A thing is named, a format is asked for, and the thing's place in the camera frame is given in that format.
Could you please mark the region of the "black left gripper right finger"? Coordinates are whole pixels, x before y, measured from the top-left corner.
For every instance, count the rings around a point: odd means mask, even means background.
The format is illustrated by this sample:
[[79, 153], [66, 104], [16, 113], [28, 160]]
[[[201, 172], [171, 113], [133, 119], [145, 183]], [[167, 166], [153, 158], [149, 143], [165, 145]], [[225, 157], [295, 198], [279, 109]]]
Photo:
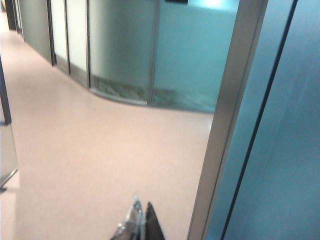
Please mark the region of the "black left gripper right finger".
[[165, 240], [160, 223], [152, 203], [147, 203], [145, 214], [145, 240]]

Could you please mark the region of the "tape-wrapped black left gripper left finger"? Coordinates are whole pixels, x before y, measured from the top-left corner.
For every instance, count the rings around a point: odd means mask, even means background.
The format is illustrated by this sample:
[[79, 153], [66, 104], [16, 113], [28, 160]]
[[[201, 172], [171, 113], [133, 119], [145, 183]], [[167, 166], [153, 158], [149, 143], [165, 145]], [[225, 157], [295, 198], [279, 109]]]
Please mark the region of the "tape-wrapped black left gripper left finger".
[[144, 240], [146, 216], [140, 198], [135, 194], [124, 220], [118, 224], [111, 240]]

